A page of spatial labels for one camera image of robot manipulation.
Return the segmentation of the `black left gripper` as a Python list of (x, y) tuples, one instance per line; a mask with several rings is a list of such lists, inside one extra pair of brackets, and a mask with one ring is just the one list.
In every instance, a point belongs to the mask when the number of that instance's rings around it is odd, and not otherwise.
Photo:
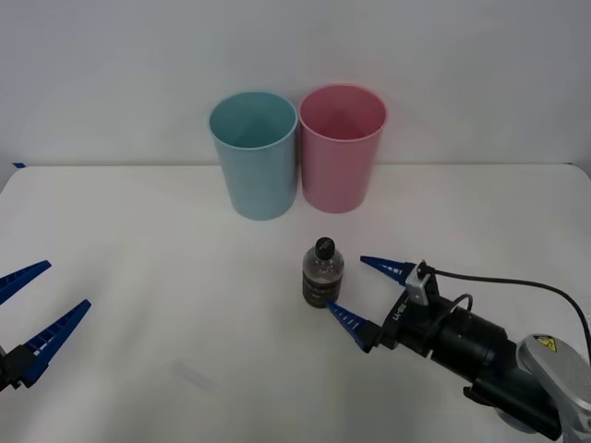
[[(6, 302), (49, 268), (51, 263), (44, 260), (1, 277), (0, 304)], [(90, 307), (90, 301), (83, 300), (52, 325), (9, 353), (1, 349), (0, 391), (8, 387), (18, 389), (20, 386), (25, 386), (28, 389), (33, 386)]]

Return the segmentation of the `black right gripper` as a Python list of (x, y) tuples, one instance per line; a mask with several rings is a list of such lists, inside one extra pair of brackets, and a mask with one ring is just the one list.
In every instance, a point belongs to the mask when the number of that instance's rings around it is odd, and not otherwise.
[[(416, 263), (370, 256), (361, 256), (360, 261), (403, 287), (409, 281), (417, 282)], [(409, 294), (402, 294), (382, 327), (334, 302), (327, 302), (326, 307), (364, 353), (369, 353), (380, 344), (391, 350), (403, 345), (422, 357), (427, 357), (431, 352), (432, 342), (446, 313), (446, 302), (439, 295), (432, 297), (427, 305), (418, 305), (411, 301)]]

